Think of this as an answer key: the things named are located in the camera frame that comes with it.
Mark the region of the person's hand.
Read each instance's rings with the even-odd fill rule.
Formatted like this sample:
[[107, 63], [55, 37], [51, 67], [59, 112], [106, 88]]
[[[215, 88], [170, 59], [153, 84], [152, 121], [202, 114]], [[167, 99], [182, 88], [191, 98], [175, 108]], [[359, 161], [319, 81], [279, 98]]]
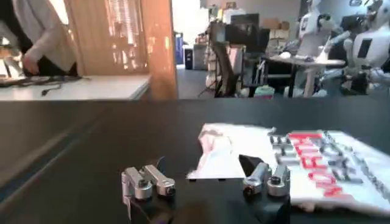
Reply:
[[22, 57], [23, 68], [32, 75], [37, 75], [39, 73], [38, 63], [28, 57], [27, 55], [23, 55]]

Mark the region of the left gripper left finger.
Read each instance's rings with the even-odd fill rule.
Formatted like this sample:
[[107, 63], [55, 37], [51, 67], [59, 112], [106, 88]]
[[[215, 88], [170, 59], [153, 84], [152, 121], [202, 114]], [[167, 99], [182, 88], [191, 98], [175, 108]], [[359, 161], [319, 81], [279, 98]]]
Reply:
[[168, 178], [154, 165], [146, 165], [141, 170], [128, 167], [121, 172], [122, 198], [126, 203], [131, 198], [148, 200], [155, 189], [163, 197], [172, 197], [176, 193], [176, 182]]

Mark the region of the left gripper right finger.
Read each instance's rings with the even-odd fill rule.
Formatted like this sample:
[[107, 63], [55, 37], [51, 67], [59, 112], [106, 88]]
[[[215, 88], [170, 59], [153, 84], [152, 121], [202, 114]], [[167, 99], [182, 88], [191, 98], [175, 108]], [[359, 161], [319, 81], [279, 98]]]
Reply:
[[272, 170], [260, 158], [240, 155], [239, 163], [244, 171], [243, 194], [247, 197], [262, 193], [265, 189], [272, 197], [284, 197], [290, 192], [290, 170], [279, 164]]

